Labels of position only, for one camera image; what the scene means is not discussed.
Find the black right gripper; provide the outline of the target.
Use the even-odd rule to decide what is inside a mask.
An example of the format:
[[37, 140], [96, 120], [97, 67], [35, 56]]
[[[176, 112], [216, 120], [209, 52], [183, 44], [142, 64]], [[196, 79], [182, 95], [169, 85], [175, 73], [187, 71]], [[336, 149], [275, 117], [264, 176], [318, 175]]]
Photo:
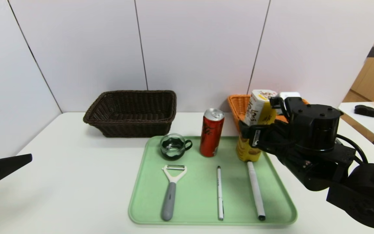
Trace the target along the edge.
[[249, 139], [249, 145], [253, 148], [275, 156], [295, 155], [295, 141], [290, 136], [288, 123], [274, 122], [270, 125], [253, 125], [249, 129], [247, 124], [239, 120], [238, 129], [241, 138]]

